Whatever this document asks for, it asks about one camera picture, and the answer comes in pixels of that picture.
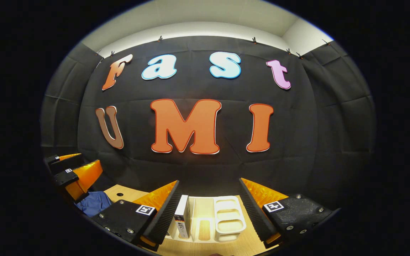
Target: wooden table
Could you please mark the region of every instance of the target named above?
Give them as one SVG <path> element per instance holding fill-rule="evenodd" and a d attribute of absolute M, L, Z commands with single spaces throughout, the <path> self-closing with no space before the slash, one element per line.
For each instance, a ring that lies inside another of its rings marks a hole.
<path fill-rule="evenodd" d="M 119 199 L 132 202 L 148 193 L 120 185 L 115 185 L 104 192 L 107 194 L 107 196 L 109 196 L 112 202 L 116 202 Z M 265 249 L 263 243 L 259 240 L 252 222 L 249 219 L 248 213 L 246 212 L 246 209 L 241 202 L 240 196 L 236 197 L 240 202 L 241 210 L 246 222 L 246 229 L 241 233 L 237 240 L 224 243 L 193 243 L 164 239 L 164 242 L 159 245 L 157 252 L 148 250 L 146 248 L 144 249 L 163 256 L 209 256 L 215 253 L 219 253 L 223 256 L 253 256 L 264 251 L 268 251 L 267 249 Z"/>

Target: letter m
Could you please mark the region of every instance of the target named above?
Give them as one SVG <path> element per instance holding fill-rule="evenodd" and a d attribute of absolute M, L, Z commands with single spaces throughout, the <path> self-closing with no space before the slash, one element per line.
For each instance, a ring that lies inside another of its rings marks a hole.
<path fill-rule="evenodd" d="M 175 102 L 171 99 L 160 99 L 151 102 L 151 108 L 156 113 L 156 140 L 151 149 L 158 153 L 172 152 L 172 145 L 167 141 L 170 134 L 175 147 L 184 152 L 194 133 L 194 143 L 190 150 L 194 154 L 216 154 L 215 127 L 216 115 L 221 109 L 221 103 L 204 99 L 198 101 L 184 121 Z"/>

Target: blue cloth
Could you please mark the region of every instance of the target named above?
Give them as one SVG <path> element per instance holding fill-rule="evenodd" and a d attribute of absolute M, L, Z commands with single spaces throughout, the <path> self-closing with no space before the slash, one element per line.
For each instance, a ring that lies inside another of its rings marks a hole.
<path fill-rule="evenodd" d="M 88 217 L 93 217 L 112 204 L 103 191 L 89 192 L 89 196 L 75 204 Z"/>

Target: white wall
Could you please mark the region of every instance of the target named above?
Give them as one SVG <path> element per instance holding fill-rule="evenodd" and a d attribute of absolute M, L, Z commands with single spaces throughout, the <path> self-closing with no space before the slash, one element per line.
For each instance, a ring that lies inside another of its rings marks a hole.
<path fill-rule="evenodd" d="M 333 41 L 329 35 L 304 19 L 296 20 L 283 35 L 283 40 L 290 46 L 290 51 L 293 54 L 298 52 L 300 55 L 324 45 L 325 42 L 322 39 L 326 42 Z"/>
<path fill-rule="evenodd" d="M 252 37 L 255 36 L 256 41 L 262 44 L 281 50 L 291 48 L 281 37 L 259 29 L 231 23 L 198 21 L 169 24 L 131 34 L 102 48 L 99 55 L 106 58 L 110 56 L 112 51 L 116 53 L 130 47 L 153 42 L 159 39 L 159 36 L 162 36 L 163 39 L 181 36 L 227 36 L 246 40 L 252 40 Z"/>

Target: orange letter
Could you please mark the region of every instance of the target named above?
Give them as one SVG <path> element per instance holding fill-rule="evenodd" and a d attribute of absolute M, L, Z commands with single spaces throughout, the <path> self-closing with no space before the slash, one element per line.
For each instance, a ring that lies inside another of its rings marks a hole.
<path fill-rule="evenodd" d="M 107 81 L 105 81 L 104 86 L 102 86 L 102 90 L 105 91 L 112 87 L 115 83 L 115 76 L 119 76 L 122 73 L 122 70 L 124 68 L 124 63 L 129 63 L 132 60 L 132 54 L 127 55 L 124 58 L 121 58 L 112 65 L 110 65 L 110 72 L 109 75 L 107 76 Z"/>
<path fill-rule="evenodd" d="M 151 108 L 156 113 L 156 140 L 151 145 L 154 152 L 172 152 L 173 147 L 167 142 L 167 133 L 170 134 L 179 152 L 184 152 L 192 133 L 194 133 L 194 144 L 189 148 L 192 153 L 219 152 L 215 137 L 216 115 L 221 109 L 219 101 L 208 99 L 198 101 L 186 121 L 171 99 L 155 100 L 151 102 Z"/>
<path fill-rule="evenodd" d="M 249 106 L 249 111 L 251 111 L 254 121 L 251 142 L 246 146 L 246 150 L 251 153 L 267 151 L 270 148 L 267 137 L 273 107 L 265 104 L 252 104 Z"/>
<path fill-rule="evenodd" d="M 104 134 L 105 139 L 107 142 L 114 148 L 122 149 L 124 147 L 124 142 L 122 141 L 121 132 L 119 131 L 118 122 L 117 122 L 117 108 L 114 106 L 107 107 L 105 109 L 107 111 L 107 115 L 109 115 L 110 123 L 112 124 L 112 128 L 115 133 L 115 138 L 112 138 L 109 133 L 109 129 L 107 129 L 107 125 L 104 119 L 104 109 L 98 108 L 96 109 L 96 115 L 99 119 L 99 124 L 101 125 L 102 133 Z"/>

